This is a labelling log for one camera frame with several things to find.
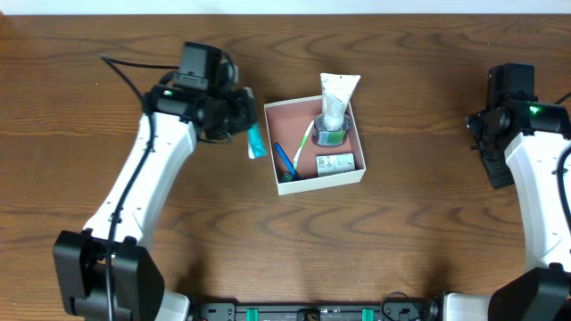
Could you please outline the green white toothpaste tube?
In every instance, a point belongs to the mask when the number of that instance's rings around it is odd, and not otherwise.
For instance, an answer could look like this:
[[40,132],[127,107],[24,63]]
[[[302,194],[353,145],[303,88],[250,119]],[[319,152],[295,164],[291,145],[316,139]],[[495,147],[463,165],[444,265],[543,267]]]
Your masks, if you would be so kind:
[[250,159],[265,157],[267,151],[262,140],[261,130],[258,123],[254,123],[248,130],[248,156]]

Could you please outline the blue disposable razor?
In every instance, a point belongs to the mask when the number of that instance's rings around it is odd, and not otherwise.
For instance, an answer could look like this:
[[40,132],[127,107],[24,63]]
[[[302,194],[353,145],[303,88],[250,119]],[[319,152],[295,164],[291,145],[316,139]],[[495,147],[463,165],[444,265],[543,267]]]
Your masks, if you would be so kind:
[[285,150],[282,148],[282,146],[279,143],[274,143],[274,147],[277,151],[278,156],[285,164],[286,167],[285,175],[290,177],[290,181],[298,180],[299,175],[296,172],[293,162],[287,156]]

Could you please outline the green white toothbrush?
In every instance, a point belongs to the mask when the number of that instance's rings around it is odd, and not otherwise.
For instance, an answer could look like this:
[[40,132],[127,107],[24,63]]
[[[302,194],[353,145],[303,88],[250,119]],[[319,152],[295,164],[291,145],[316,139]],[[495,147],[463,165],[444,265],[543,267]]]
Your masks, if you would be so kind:
[[302,138],[302,141],[300,143],[299,148],[296,151],[296,154],[293,158],[292,161],[287,161],[285,164],[288,167],[288,171],[282,176],[282,182],[283,183],[287,183],[287,182],[292,182],[294,180],[299,179],[299,174],[297,173],[297,167],[299,164],[299,160],[302,154],[302,150],[304,148],[304,146],[306,145],[307,139],[310,136],[310,133],[312,131],[312,129],[314,128],[314,121],[312,121],[309,126],[307,127],[304,136]]

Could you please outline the clear blue soap pump bottle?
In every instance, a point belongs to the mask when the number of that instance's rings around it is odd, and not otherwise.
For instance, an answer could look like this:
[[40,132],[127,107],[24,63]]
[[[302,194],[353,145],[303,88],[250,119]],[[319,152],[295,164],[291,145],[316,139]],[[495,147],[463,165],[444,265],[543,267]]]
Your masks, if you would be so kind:
[[314,119],[312,142],[321,147],[337,147],[345,143],[346,137],[352,128],[352,118],[345,113],[341,126],[337,129],[329,129],[326,126],[325,115],[319,114]]

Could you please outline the small green white box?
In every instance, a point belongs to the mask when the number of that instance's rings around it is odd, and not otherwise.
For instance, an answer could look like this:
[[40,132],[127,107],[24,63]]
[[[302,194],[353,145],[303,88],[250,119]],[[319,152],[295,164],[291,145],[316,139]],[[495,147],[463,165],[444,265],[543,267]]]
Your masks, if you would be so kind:
[[316,157],[319,177],[337,175],[356,169],[352,153],[320,155]]

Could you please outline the white lotion tube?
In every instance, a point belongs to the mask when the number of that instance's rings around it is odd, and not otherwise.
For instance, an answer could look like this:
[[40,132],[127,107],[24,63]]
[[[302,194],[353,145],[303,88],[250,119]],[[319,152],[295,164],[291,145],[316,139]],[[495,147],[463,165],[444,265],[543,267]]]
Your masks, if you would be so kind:
[[324,113],[329,118],[339,119],[344,115],[360,78],[361,75],[320,74]]

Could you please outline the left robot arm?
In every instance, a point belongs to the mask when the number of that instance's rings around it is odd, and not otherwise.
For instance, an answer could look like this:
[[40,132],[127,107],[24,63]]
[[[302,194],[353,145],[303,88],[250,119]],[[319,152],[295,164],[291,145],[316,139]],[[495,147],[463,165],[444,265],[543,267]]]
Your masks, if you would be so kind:
[[111,191],[78,232],[53,249],[65,312],[86,320],[186,320],[190,299],[166,288],[151,248],[170,189],[199,143],[228,143],[257,121],[230,55],[187,42],[146,93],[136,141]]

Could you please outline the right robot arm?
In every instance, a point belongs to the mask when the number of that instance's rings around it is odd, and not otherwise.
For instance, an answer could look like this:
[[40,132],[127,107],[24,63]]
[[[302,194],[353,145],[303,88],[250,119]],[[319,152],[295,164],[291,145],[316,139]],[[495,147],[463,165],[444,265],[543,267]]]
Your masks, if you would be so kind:
[[451,292],[443,320],[570,318],[570,116],[534,93],[534,66],[488,72],[486,105],[466,119],[495,189],[514,185],[525,235],[523,275],[490,296]]

